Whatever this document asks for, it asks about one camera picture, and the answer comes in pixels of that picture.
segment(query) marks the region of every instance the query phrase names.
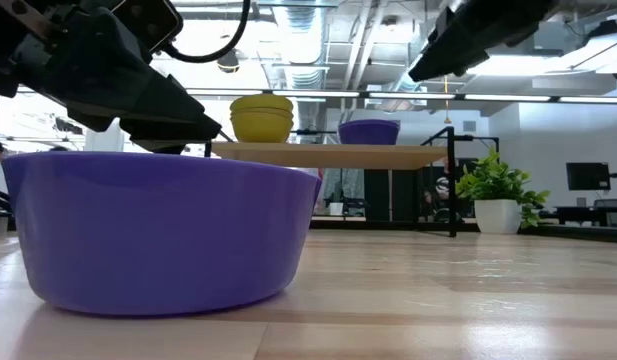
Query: black cable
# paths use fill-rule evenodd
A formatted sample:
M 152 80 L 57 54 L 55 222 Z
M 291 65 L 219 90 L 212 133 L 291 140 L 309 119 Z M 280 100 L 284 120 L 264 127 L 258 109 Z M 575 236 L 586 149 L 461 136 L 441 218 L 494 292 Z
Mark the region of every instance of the black cable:
M 571 31 L 573 34 L 575 34 L 575 35 L 577 35 L 577 36 L 581 36 L 581 37 L 586 37 L 586 35 L 585 35 L 585 34 L 580 34 L 580 33 L 576 32 L 576 31 L 575 31 L 575 29 L 573 29 L 573 28 L 572 28 L 572 26 L 570 26 L 570 24 L 568 24 L 567 22 L 564 22 L 564 25 L 565 25 L 568 29 L 570 29 L 570 31 Z
M 228 54 L 232 49 L 237 46 L 239 40 L 241 40 L 241 36 L 244 34 L 246 30 L 246 24 L 248 23 L 248 15 L 250 14 L 250 0 L 243 0 L 243 7 L 241 8 L 241 18 L 239 19 L 239 26 L 237 26 L 237 31 L 232 36 L 232 39 L 224 46 L 223 48 L 215 51 L 212 54 L 208 55 L 186 55 L 182 54 L 173 46 L 172 43 L 168 43 L 162 49 L 166 54 L 170 55 L 173 59 L 177 59 L 183 62 L 203 64 L 215 60 L 221 59 L 224 55 Z

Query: bowl rim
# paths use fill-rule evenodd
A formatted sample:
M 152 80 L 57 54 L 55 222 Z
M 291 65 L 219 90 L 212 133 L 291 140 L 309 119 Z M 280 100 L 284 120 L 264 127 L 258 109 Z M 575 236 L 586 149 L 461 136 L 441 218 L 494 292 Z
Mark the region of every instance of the bowl rim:
M 284 166 L 277 166 L 271 164 L 257 163 L 251 161 L 240 161 L 233 159 L 221 159 L 221 158 L 203 158 L 203 157 L 194 157 L 194 156 L 182 156 L 182 155 L 172 155 L 172 154 L 154 154 L 154 153 L 124 153 L 124 152 L 112 152 L 112 151 L 46 151 L 46 152 L 36 152 L 36 153 L 25 153 L 25 154 L 15 154 L 8 156 L 4 159 L 4 168 L 8 167 L 9 162 L 33 162 L 37 159 L 41 160 L 44 158 L 50 158 L 52 160 L 55 159 L 70 159 L 70 161 L 79 161 L 83 162 L 84 160 L 88 161 L 89 158 L 125 158 L 125 159 L 133 159 L 133 158 L 141 158 L 142 160 L 152 158 L 152 159 L 163 159 L 170 161 L 177 161 L 180 163 L 188 163 L 193 164 L 194 166 L 208 166 L 208 167 L 248 167 L 255 171 L 269 171 L 269 172 L 282 172 L 286 174 L 294 174 L 295 176 L 310 176 L 313 178 L 318 177 L 303 172 L 297 169 L 291 169 Z
M 363 119 L 363 120 L 353 120 L 347 123 L 343 123 L 339 125 L 339 129 L 346 128 L 354 125 L 388 125 L 391 127 L 395 127 L 397 129 L 401 129 L 401 124 L 398 124 L 392 120 L 381 120 L 381 119 Z
M 256 101 L 256 99 L 275 99 L 275 100 L 280 100 L 279 102 L 284 104 L 284 108 L 283 110 L 289 110 L 292 111 L 294 109 L 294 105 L 292 103 L 292 101 L 290 101 L 288 98 L 284 97 L 284 96 L 279 96 L 279 95 L 275 95 L 275 94 L 257 94 L 257 95 L 248 95 L 248 96 L 242 96 L 240 98 L 238 98 L 237 100 L 233 101 L 230 104 L 230 110 L 241 110 L 241 109 L 248 109 L 250 106 L 243 106 L 243 103 L 248 103 L 249 101 Z

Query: wooden shelf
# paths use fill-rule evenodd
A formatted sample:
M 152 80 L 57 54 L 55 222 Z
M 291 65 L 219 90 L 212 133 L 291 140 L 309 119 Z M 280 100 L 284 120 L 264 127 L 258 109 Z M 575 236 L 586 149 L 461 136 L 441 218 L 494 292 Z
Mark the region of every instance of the wooden shelf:
M 438 146 L 213 143 L 224 159 L 300 168 L 416 170 L 446 156 Z

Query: white flower pot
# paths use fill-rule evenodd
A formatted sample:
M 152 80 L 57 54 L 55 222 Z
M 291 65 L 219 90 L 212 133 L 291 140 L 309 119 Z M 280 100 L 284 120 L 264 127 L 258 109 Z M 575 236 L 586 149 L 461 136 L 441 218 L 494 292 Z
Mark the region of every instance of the white flower pot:
M 515 200 L 475 201 L 477 225 L 484 234 L 516 234 L 521 225 L 521 207 Z
M 330 215 L 341 216 L 344 214 L 344 203 L 330 203 Z

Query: green leaves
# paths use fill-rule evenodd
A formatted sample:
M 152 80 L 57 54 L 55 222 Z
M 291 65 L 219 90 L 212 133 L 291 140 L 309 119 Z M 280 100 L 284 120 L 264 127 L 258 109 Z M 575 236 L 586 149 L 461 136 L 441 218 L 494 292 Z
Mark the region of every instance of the green leaves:
M 470 173 L 464 166 L 464 176 L 457 184 L 457 195 L 474 200 L 515 200 L 522 206 L 522 228 L 537 226 L 539 216 L 534 212 L 536 205 L 544 204 L 550 191 L 524 191 L 523 185 L 530 182 L 530 174 L 499 160 L 499 153 L 490 149 L 488 157 L 476 162 L 477 167 Z

